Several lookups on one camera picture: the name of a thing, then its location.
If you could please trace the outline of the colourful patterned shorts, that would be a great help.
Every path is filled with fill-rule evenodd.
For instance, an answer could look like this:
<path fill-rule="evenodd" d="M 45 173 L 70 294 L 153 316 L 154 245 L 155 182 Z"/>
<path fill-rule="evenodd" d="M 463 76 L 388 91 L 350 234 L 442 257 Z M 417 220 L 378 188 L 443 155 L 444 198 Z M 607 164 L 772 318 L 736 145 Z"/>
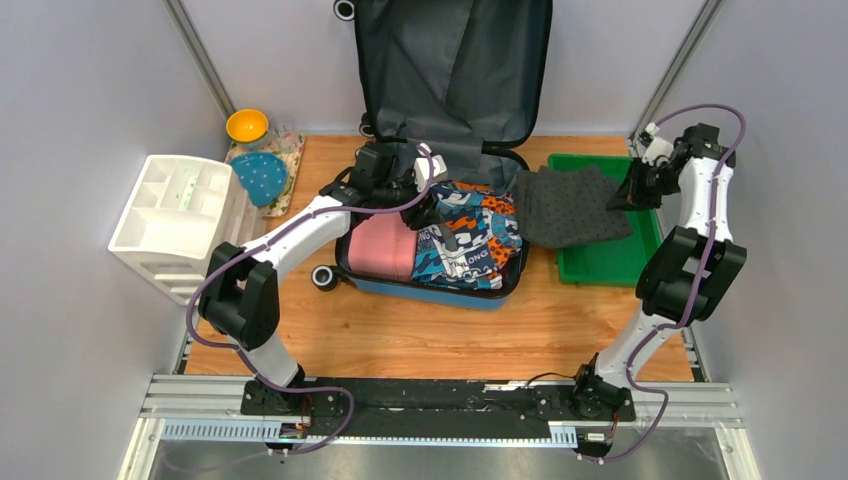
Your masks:
<path fill-rule="evenodd" d="M 417 232 L 411 279 L 455 290 L 498 290 L 522 250 L 512 195 L 488 185 L 440 182 L 430 189 L 440 221 Z"/>

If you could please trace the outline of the dark grey dotted cloth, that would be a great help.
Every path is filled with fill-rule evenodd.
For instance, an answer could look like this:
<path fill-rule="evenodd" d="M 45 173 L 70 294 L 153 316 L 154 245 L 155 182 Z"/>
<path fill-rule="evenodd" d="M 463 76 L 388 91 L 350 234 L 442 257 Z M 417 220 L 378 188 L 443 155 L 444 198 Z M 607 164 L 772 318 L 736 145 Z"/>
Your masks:
<path fill-rule="evenodd" d="M 621 211 L 606 202 L 614 183 L 596 165 L 572 171 L 521 171 L 512 188 L 522 239 L 545 248 L 615 241 L 633 233 Z"/>

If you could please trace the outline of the blue fish-print suitcase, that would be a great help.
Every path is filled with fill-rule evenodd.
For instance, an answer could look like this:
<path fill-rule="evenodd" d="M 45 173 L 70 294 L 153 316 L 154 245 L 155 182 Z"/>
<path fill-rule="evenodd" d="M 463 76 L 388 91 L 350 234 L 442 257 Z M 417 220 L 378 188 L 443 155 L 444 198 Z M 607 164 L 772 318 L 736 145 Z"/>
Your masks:
<path fill-rule="evenodd" d="M 398 177 L 426 143 L 444 158 L 441 182 L 488 185 L 513 197 L 517 174 L 528 171 L 516 149 L 537 120 L 552 15 L 549 1 L 354 2 L 366 144 L 393 149 Z M 356 217 L 353 229 L 369 218 Z M 347 281 L 372 293 L 494 310 L 518 285 L 530 248 L 522 239 L 502 288 L 455 290 L 354 273 L 352 230 L 336 241 L 335 264 L 314 268 L 317 288 Z"/>

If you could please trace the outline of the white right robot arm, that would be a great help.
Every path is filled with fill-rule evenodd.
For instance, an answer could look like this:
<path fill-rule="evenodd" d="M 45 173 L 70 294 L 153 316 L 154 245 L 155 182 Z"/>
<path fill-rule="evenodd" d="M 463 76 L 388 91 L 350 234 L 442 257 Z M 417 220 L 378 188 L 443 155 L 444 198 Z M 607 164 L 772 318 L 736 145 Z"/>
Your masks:
<path fill-rule="evenodd" d="M 642 367 L 677 330 L 715 311 L 747 260 L 727 219 L 735 152 L 719 142 L 719 128 L 690 126 L 674 141 L 649 125 L 611 210 L 644 211 L 681 194 L 679 225 L 647 261 L 636 285 L 640 306 L 610 346 L 578 369 L 569 406 L 580 418 L 613 417 L 631 399 Z"/>

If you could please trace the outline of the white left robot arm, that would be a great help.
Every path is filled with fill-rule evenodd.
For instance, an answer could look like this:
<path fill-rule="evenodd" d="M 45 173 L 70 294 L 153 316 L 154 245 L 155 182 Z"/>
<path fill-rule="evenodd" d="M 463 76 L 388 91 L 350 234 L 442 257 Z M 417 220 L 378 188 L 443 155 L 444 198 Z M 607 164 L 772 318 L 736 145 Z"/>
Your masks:
<path fill-rule="evenodd" d="M 266 399 L 280 414 L 296 413 L 306 398 L 297 381 L 301 367 L 277 335 L 283 280 L 319 248 L 347 235 L 356 217 L 423 213 L 447 166 L 429 145 L 419 143 L 415 150 L 412 165 L 395 177 L 393 149 L 370 142 L 281 226 L 241 246 L 223 242 L 213 250 L 206 277 L 189 300 L 188 333 L 199 344 L 235 351 L 269 386 Z"/>

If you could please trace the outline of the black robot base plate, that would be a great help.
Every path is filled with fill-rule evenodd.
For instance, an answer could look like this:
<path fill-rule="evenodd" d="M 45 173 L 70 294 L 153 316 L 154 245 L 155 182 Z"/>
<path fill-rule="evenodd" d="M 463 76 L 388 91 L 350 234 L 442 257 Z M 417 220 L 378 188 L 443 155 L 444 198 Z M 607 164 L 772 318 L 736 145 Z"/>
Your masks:
<path fill-rule="evenodd" d="M 308 438 L 542 440 L 555 421 L 597 422 L 606 435 L 636 418 L 629 391 L 580 390 L 540 378 L 515 382 L 446 379 L 312 377 L 287 393 L 252 379 L 239 412 L 291 417 Z"/>

